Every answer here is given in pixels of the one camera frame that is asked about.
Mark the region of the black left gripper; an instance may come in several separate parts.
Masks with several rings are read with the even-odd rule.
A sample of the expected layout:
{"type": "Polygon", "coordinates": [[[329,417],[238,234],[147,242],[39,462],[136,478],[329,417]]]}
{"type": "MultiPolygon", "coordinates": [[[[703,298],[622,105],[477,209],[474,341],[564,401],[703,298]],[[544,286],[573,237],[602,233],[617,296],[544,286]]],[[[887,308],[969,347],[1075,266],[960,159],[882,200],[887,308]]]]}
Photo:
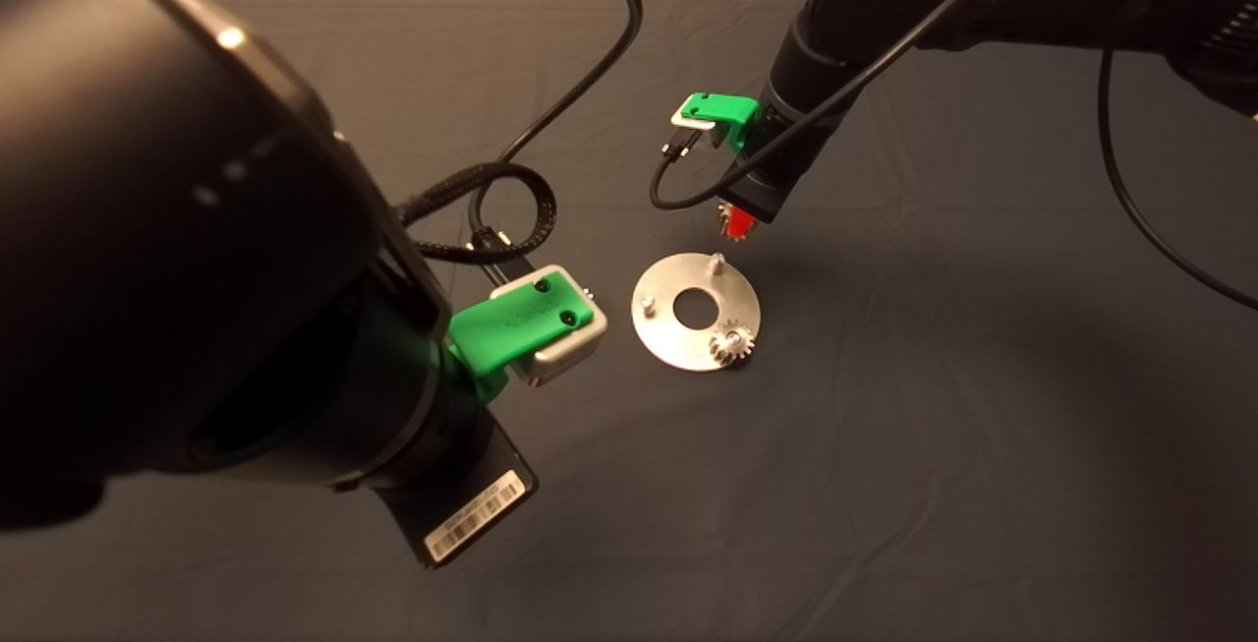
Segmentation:
{"type": "Polygon", "coordinates": [[[481,417],[452,463],[404,487],[374,488],[424,569],[455,561],[537,492],[538,476],[493,415],[481,417]]]}

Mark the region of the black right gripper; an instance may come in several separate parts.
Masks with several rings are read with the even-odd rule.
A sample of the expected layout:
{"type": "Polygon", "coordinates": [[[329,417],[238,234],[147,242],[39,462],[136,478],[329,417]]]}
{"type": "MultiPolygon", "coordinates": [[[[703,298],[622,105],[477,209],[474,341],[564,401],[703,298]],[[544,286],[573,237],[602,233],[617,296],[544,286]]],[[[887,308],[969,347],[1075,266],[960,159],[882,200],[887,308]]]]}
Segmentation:
{"type": "Polygon", "coordinates": [[[726,238],[745,242],[759,222],[774,222],[803,175],[803,162],[775,155],[727,188],[726,238]]]}

